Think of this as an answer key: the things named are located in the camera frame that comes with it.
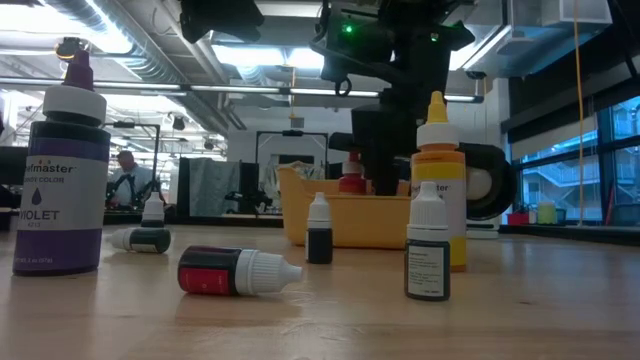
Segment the large yellow food coloring bottle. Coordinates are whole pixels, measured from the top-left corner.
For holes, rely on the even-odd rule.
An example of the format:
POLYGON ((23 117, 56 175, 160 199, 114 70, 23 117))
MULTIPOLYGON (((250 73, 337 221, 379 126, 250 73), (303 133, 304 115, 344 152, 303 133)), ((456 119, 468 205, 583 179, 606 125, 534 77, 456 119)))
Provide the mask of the large yellow food coloring bottle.
POLYGON ((453 272, 464 272, 467 266, 466 158, 459 145, 459 130, 448 120, 444 96, 434 91, 426 121, 417 128, 417 152, 411 156, 412 196, 422 182, 436 184, 446 204, 453 272))

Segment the black monitor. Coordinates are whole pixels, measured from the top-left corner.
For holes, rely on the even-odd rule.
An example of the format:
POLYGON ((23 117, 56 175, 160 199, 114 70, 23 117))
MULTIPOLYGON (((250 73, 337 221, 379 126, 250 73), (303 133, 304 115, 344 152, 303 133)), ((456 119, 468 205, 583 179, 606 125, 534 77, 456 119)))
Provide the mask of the black monitor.
POLYGON ((0 146, 0 185, 22 185, 27 147, 0 146))

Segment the grey cloth panel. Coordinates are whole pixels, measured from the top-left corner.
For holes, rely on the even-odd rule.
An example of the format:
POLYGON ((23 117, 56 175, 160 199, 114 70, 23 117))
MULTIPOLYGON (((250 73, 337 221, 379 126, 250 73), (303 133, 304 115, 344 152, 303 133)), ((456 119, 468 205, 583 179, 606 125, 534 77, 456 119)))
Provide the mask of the grey cloth panel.
POLYGON ((240 164, 193 158, 189 161, 189 212, 195 217, 220 217, 237 210, 238 203, 225 197, 239 190, 240 164))

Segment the small dark green dropper bottle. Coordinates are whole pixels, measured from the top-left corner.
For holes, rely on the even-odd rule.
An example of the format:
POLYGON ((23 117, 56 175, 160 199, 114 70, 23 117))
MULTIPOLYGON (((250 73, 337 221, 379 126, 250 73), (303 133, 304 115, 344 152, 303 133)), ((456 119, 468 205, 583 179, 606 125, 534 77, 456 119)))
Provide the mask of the small dark green dropper bottle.
POLYGON ((171 232, 165 228, 127 228, 115 231, 107 241, 119 250, 162 254, 171 245, 171 232))

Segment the large violet food coloring bottle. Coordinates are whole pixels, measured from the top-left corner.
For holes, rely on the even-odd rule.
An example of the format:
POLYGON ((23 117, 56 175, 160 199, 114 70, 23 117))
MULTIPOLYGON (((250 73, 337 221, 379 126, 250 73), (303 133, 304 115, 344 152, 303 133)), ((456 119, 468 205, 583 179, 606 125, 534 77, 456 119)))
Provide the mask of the large violet food coloring bottle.
POLYGON ((100 261, 111 135, 90 55, 74 54, 32 123, 13 259, 17 276, 92 272, 100 261))

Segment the yellow plastic bin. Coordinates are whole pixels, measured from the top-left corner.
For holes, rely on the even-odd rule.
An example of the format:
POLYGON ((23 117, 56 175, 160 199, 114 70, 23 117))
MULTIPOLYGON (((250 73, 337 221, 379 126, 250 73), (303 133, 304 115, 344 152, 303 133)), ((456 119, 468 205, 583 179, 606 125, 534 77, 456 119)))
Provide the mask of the yellow plastic bin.
POLYGON ((292 244, 304 244, 309 206, 322 192, 329 203, 336 247, 404 247, 411 201, 408 184, 398 186, 397 196, 358 196, 340 194, 336 180, 306 180, 291 167, 280 167, 278 177, 284 231, 292 244))

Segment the small black dropper bottle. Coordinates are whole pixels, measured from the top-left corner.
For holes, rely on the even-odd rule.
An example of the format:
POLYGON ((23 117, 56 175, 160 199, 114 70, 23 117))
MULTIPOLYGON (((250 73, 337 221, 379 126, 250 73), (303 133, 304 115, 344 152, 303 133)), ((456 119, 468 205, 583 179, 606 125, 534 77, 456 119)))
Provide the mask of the small black dropper bottle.
POLYGON ((331 264, 333 261, 330 206, 323 192, 317 192, 309 206, 305 258, 311 264, 331 264))

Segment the large red-orange food coloring bottle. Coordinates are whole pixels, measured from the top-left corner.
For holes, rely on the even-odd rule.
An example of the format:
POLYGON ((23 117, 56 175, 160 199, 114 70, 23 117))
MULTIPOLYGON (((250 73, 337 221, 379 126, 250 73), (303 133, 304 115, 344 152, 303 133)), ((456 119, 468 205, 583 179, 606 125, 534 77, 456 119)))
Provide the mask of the large red-orange food coloring bottle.
POLYGON ((367 181, 358 152, 350 152, 342 163, 342 176, 338 181, 339 193, 342 195, 366 195, 367 181))

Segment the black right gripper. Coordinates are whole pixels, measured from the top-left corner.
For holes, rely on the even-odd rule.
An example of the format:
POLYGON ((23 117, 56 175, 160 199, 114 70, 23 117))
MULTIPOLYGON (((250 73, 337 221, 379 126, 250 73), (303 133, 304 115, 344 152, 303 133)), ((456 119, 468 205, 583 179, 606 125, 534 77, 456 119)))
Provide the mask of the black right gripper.
POLYGON ((417 129, 426 121, 428 105, 364 105, 351 110, 351 130, 334 132, 329 148, 357 152, 365 164, 365 177, 376 196, 395 196, 400 169, 396 157, 409 157, 417 150, 417 129))

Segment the small red dropper bottle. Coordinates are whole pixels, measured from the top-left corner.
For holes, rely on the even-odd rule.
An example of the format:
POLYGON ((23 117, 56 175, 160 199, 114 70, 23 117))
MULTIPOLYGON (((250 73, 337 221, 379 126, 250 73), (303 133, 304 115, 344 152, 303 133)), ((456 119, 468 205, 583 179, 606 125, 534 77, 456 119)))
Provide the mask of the small red dropper bottle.
POLYGON ((303 268, 290 264, 282 255, 209 246, 188 247, 177 271, 184 292, 216 296, 279 293, 302 277, 303 268))

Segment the black gantry frame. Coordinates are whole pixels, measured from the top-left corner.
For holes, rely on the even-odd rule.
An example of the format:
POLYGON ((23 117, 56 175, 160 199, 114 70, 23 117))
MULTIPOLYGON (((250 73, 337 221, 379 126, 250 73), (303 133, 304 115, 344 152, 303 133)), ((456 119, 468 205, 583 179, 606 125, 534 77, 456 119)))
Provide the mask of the black gantry frame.
MULTIPOLYGON (((324 160, 320 162, 320 165, 322 166, 324 172, 325 172, 325 178, 326 175, 328 174, 328 145, 329 145, 329 134, 328 133, 321 133, 321 132, 304 132, 302 130, 296 130, 296 129, 290 129, 290 130, 282 130, 282 131, 256 131, 256 135, 255 135, 255 148, 254 148, 254 163, 256 164, 257 168, 256 168, 256 176, 258 177, 258 180, 260 178, 260 161, 259 161, 259 151, 260 148, 265 145, 268 140, 265 140, 263 143, 260 142, 260 137, 264 134, 268 134, 268 135, 277 135, 277 136, 283 136, 283 137, 303 137, 303 136, 312 136, 313 140, 324 150, 324 160), (324 143, 319 143, 316 141, 316 139, 314 138, 315 136, 322 136, 324 138, 324 143)), ((279 212, 276 214, 275 212, 272 213, 272 215, 282 215, 282 208, 280 207, 281 203, 281 195, 279 192, 279 182, 276 181, 276 187, 278 192, 274 193, 275 195, 273 197, 269 197, 271 200, 275 200, 275 204, 277 205, 275 207, 276 210, 278 210, 279 212)))
POLYGON ((115 121, 115 122, 105 122, 102 127, 113 127, 113 128, 121 128, 121 129, 134 129, 136 127, 140 128, 152 128, 155 130, 155 135, 152 137, 154 140, 154 152, 153 152, 153 166, 152 166, 152 181, 151 181, 151 189, 157 192, 161 191, 161 186, 159 180, 157 179, 158 170, 158 154, 159 154, 159 145, 160 145, 160 126, 158 124, 144 124, 135 121, 115 121))

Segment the person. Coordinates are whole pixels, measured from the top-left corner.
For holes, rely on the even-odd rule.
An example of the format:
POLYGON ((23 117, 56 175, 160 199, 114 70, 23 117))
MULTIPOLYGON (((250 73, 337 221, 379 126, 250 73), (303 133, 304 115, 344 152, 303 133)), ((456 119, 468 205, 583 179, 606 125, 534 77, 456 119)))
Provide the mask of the person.
POLYGON ((119 168, 108 179, 106 203, 112 208, 132 207, 137 195, 152 181, 153 172, 140 166, 131 151, 119 152, 116 159, 119 168))

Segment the small teal white-label dropper bottle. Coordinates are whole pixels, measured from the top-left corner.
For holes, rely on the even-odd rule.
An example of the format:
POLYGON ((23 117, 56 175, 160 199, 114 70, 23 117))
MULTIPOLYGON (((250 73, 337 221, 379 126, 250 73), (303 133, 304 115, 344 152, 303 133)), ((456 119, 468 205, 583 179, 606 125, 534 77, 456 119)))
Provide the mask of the small teal white-label dropper bottle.
POLYGON ((410 203, 406 235, 405 295, 423 301, 447 301, 451 293, 450 233, 446 204, 435 183, 421 183, 410 203))

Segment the black table frame rail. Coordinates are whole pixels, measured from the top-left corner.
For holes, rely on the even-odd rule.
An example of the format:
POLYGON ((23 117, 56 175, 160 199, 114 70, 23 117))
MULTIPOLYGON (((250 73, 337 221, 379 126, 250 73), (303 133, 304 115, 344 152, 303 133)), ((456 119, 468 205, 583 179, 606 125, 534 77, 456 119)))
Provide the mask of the black table frame rail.
MULTIPOLYGON (((10 231, 13 220, 17 220, 18 211, 0 212, 0 231, 10 231)), ((141 215, 137 213, 107 212, 104 225, 138 224, 141 215)), ((175 217, 165 220, 170 225, 231 226, 283 228, 282 219, 258 219, 252 216, 239 217, 175 217)), ((559 226, 559 225, 500 225, 499 234, 531 235, 544 238, 559 238, 575 241, 594 242, 612 245, 640 247, 640 229, 631 227, 603 226, 559 226)))

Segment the long ceiling light bar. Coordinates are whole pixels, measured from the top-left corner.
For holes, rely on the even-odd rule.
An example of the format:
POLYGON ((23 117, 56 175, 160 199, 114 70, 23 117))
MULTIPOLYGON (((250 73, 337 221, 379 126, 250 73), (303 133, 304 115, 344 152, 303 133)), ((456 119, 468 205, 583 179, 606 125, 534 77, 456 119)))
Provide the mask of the long ceiling light bar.
MULTIPOLYGON (((45 88, 60 85, 62 79, 56 78, 26 78, 0 76, 0 87, 29 87, 45 88)), ((94 88, 109 91, 134 91, 140 93, 160 93, 170 95, 178 93, 184 96, 187 92, 215 92, 232 94, 256 94, 256 95, 301 95, 301 96, 333 96, 334 90, 315 88, 291 88, 270 86, 239 86, 239 85, 191 85, 191 84, 165 84, 165 83, 140 83, 95 81, 94 88)))

